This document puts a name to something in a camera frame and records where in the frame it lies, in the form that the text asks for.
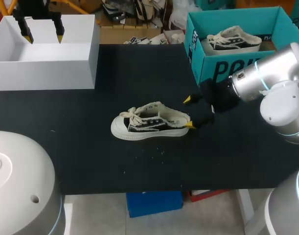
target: cardboard box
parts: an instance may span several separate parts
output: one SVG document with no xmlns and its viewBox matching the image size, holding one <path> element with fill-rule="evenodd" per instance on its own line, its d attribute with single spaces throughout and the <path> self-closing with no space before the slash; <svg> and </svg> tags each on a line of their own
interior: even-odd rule
<svg viewBox="0 0 299 235">
<path fill-rule="evenodd" d="M 102 0 L 80 0 L 81 8 L 88 13 L 96 11 L 102 3 Z"/>
<path fill-rule="evenodd" d="M 80 7 L 79 0 L 69 0 L 70 2 L 74 3 L 78 7 Z M 65 4 L 64 2 L 50 2 L 48 6 L 49 11 L 52 12 L 61 12 L 64 15 L 76 15 L 79 14 L 77 10 L 74 10 L 69 5 Z"/>
<path fill-rule="evenodd" d="M 263 41 L 272 40 L 278 50 L 291 42 L 299 43 L 299 29 L 281 7 L 189 13 L 184 46 L 197 84 L 208 78 L 222 81 L 256 60 L 274 53 L 274 50 L 270 50 L 206 56 L 200 40 L 234 25 L 239 25 L 251 35 L 261 37 Z"/>
<path fill-rule="evenodd" d="M 102 14 L 100 19 L 100 44 L 123 44 L 132 37 L 152 39 L 161 34 L 161 28 L 151 28 L 148 25 L 137 25 L 136 19 L 132 18 L 127 18 L 125 24 L 114 23 L 105 14 Z"/>
<path fill-rule="evenodd" d="M 233 5 L 233 0 L 196 0 L 196 5 L 203 11 L 226 9 Z"/>
<path fill-rule="evenodd" d="M 62 15 L 61 44 L 52 20 L 26 19 L 34 43 L 12 16 L 0 23 L 0 91 L 94 89 L 99 27 L 94 15 Z"/>
</svg>

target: blue crate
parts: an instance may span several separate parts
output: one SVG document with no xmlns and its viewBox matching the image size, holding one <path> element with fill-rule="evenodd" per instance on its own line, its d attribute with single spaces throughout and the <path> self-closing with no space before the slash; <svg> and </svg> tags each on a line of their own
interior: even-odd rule
<svg viewBox="0 0 299 235">
<path fill-rule="evenodd" d="M 183 198 L 180 191 L 126 193 L 130 217 L 167 212 L 182 208 Z"/>
</svg>

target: shoe toe cap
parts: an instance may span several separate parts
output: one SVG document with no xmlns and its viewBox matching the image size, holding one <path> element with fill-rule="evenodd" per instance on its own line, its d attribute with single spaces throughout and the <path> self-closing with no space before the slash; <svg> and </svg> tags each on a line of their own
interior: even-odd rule
<svg viewBox="0 0 299 235">
<path fill-rule="evenodd" d="M 128 129 L 124 124 L 124 117 L 117 116 L 113 120 L 111 127 L 114 131 L 121 132 L 121 133 L 128 133 Z"/>
</svg>

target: shoe sole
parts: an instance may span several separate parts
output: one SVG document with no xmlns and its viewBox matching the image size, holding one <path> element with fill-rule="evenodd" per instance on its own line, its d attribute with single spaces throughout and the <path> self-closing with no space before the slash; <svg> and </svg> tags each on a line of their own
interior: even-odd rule
<svg viewBox="0 0 299 235">
<path fill-rule="evenodd" d="M 188 128 L 177 129 L 177 130 L 166 130 L 157 132 L 147 132 L 147 133 L 134 133 L 129 132 L 129 135 L 124 135 L 115 130 L 115 126 L 111 124 L 111 133 L 122 140 L 125 141 L 140 141 L 151 137 L 180 137 L 184 136 L 188 132 Z"/>
<path fill-rule="evenodd" d="M 231 50 L 214 50 L 212 46 L 207 42 L 202 42 L 203 50 L 205 55 L 230 55 L 230 54 L 240 54 L 240 53 L 250 53 L 258 52 L 260 45 L 255 47 L 246 47 L 240 49 L 231 49 Z"/>
</svg>

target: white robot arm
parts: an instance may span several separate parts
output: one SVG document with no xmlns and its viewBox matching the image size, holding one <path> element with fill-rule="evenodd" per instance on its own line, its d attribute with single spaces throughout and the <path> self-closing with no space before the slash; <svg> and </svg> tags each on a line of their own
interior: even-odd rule
<svg viewBox="0 0 299 235">
<path fill-rule="evenodd" d="M 292 143 L 299 143 L 299 45 L 291 43 L 272 56 L 229 77 L 243 101 L 265 95 L 260 112 L 267 123 Z"/>
</svg>

